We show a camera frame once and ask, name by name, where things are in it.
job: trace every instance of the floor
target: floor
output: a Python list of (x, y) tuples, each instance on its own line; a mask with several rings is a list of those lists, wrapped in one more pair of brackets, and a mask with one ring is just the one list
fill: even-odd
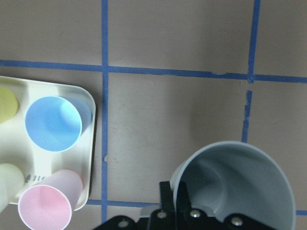
[[(135, 220), (196, 150), (238, 140), (288, 177), (307, 226), (307, 2), (2, 0), (0, 75), (78, 85), (97, 114), (90, 198), (68, 230)], [(28, 229), (17, 206), (0, 229)]]

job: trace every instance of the gray cup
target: gray cup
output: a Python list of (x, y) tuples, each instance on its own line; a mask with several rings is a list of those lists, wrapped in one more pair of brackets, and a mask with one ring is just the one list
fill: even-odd
[(252, 145), (217, 142), (194, 153), (171, 178), (174, 204), (180, 181), (187, 185), (192, 207), (221, 222), (239, 213), (278, 230), (295, 229), (294, 196), (285, 174)]

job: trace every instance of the pink cup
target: pink cup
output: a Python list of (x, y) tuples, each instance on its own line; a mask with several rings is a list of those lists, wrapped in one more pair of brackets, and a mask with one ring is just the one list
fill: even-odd
[(20, 196), (19, 216), (32, 230), (63, 230), (71, 220), (82, 189), (77, 173), (57, 171)]

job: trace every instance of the yellow cup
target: yellow cup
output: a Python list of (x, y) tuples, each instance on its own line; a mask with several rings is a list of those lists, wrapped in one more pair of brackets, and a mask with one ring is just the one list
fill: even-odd
[(17, 99), (7, 88), (0, 87), (0, 124), (14, 117), (18, 110)]

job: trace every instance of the grid line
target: grid line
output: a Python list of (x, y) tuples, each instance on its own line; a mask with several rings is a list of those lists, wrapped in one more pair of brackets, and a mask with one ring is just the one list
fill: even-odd
[(101, 53), (102, 53), (102, 169), (101, 169), (101, 222), (107, 220), (107, 155), (108, 145), (108, 0), (101, 1)]

